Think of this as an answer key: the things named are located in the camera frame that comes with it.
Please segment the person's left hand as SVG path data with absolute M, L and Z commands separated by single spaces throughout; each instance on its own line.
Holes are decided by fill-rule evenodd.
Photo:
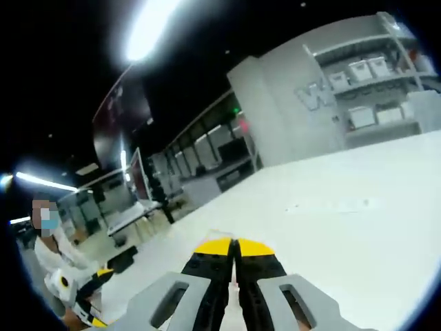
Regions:
M 84 324 L 80 318 L 69 308 L 65 309 L 65 314 L 62 321 L 69 331 L 80 331 L 88 329 L 89 326 Z

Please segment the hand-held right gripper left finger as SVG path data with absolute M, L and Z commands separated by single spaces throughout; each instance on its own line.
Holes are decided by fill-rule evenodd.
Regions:
M 167 272 L 128 303 L 108 330 L 220 330 L 229 300 L 233 240 L 206 241 L 180 272 Z

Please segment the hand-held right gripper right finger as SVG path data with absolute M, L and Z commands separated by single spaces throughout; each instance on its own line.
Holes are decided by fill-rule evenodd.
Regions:
M 287 274 L 275 252 L 238 239 L 234 260 L 238 299 L 248 330 L 360 330 L 338 302 L 299 274 Z

